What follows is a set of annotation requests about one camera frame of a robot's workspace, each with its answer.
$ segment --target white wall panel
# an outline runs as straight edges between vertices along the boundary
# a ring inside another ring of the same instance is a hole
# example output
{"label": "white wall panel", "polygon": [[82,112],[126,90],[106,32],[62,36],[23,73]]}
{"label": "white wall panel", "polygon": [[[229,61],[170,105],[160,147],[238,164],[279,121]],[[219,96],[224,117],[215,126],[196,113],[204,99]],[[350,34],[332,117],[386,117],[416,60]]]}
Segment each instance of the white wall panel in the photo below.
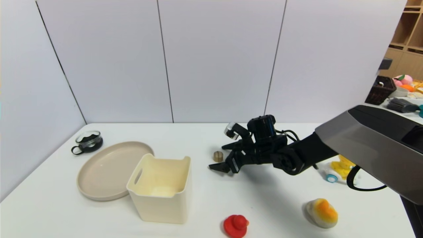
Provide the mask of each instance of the white wall panel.
{"label": "white wall panel", "polygon": [[263,115],[284,0],[159,0],[175,122]]}
{"label": "white wall panel", "polygon": [[1,80],[3,200],[85,125],[33,0],[1,2]]}
{"label": "white wall panel", "polygon": [[172,122],[157,1],[39,0],[90,122]]}
{"label": "white wall panel", "polygon": [[405,2],[288,1],[266,114],[324,122],[363,103]]}

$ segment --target red rubber duck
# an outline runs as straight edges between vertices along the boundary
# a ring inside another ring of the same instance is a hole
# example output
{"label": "red rubber duck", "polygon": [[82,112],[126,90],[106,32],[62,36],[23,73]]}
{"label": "red rubber duck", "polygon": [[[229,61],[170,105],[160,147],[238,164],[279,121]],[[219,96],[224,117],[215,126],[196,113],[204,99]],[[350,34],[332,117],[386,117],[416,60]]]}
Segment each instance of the red rubber duck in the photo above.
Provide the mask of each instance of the red rubber duck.
{"label": "red rubber duck", "polygon": [[231,215],[223,222],[223,228],[229,237],[242,238],[247,233],[248,224],[243,215]]}

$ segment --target black handle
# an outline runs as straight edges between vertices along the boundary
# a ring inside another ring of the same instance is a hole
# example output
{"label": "black handle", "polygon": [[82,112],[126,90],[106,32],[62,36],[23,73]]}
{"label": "black handle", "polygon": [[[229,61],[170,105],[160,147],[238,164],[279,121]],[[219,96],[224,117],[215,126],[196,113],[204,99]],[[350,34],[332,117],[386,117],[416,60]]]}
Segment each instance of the black handle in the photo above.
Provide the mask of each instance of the black handle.
{"label": "black handle", "polygon": [[80,154],[82,154],[83,153],[83,151],[81,150],[81,152],[79,152],[79,153],[74,153],[74,149],[75,148],[79,148],[79,149],[81,149],[79,146],[74,146],[74,147],[72,147],[72,149],[71,149],[71,152],[72,152],[72,154],[74,154],[74,155],[80,155]]}

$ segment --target beige plate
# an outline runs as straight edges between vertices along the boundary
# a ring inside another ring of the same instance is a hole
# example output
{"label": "beige plate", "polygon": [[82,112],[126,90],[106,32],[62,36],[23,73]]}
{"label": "beige plate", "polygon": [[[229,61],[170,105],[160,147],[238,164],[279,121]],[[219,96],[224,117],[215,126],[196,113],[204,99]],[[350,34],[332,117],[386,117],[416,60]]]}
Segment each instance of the beige plate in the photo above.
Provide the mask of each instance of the beige plate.
{"label": "beige plate", "polygon": [[148,145],[137,141],[107,147],[82,166],[77,178],[78,189],[97,201],[128,195],[126,184],[145,154],[154,155],[154,152]]}

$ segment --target orange toy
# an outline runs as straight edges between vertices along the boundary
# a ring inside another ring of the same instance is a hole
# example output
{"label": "orange toy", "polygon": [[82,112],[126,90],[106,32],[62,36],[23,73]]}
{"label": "orange toy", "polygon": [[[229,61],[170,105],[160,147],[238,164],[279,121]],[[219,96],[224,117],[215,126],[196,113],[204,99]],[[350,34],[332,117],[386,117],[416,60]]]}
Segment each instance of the orange toy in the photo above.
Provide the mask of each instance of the orange toy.
{"label": "orange toy", "polygon": [[411,85],[404,84],[404,85],[401,85],[400,87],[405,88],[410,92],[414,92],[414,87]]}
{"label": "orange toy", "polygon": [[231,215],[223,222],[223,228],[229,237],[242,238],[247,233],[248,224],[243,215]]}

